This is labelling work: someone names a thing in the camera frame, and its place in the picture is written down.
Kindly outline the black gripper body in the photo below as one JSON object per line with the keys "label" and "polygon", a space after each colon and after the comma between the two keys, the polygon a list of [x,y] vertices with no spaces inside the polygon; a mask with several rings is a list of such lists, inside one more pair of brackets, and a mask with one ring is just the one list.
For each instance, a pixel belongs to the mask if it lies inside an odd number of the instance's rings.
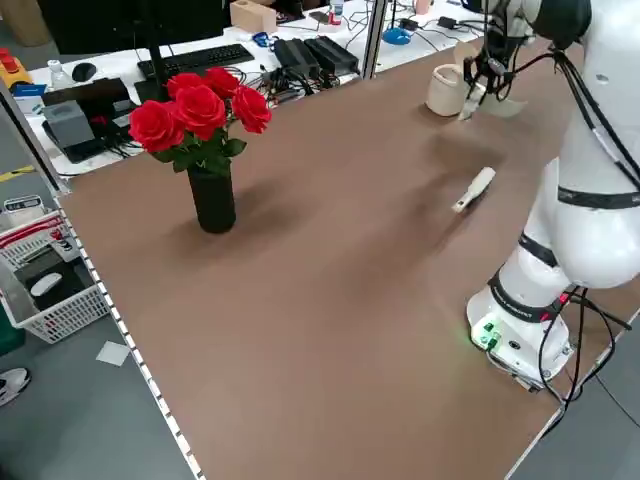
{"label": "black gripper body", "polygon": [[508,63],[517,46],[517,37],[508,36],[501,30],[490,27],[484,36],[484,43],[479,57],[482,61],[492,58],[501,63]]}

